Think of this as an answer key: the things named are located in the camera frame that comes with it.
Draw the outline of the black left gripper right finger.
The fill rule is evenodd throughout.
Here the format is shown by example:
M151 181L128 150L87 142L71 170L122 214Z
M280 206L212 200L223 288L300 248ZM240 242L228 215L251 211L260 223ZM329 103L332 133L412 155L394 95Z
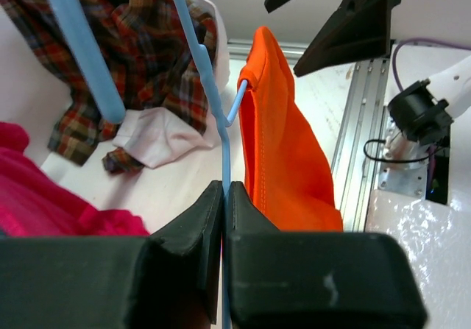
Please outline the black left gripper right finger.
M230 186L228 294L235 328L423 328L428 313L389 235L278 230Z

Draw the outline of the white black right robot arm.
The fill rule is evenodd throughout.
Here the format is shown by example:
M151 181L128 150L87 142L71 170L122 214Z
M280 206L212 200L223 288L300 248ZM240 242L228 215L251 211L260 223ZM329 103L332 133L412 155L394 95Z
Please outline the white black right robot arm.
M340 64L390 56L397 70L397 48L391 45L391 16L402 0L342 0L294 67L297 77ZM396 131L383 145L379 162L410 165L429 160L450 125L470 108L470 59L426 79L417 80L388 103Z

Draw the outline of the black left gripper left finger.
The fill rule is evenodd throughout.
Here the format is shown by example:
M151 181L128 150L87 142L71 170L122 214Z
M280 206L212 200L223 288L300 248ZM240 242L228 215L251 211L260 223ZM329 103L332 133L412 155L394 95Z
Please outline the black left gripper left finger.
M3 238L3 328L209 328L224 193L212 181L150 236Z

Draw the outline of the orange t shirt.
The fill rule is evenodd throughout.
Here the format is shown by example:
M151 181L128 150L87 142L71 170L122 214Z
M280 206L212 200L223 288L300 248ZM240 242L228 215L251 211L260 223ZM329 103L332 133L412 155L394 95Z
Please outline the orange t shirt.
M275 36L254 34L238 87L244 185L252 204L278 229L343 231L330 165L295 103L295 83Z

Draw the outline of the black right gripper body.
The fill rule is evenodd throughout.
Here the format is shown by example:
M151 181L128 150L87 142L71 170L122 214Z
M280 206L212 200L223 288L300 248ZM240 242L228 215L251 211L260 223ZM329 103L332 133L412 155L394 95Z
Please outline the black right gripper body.
M297 77L391 53L392 10L402 0L342 0L294 66Z

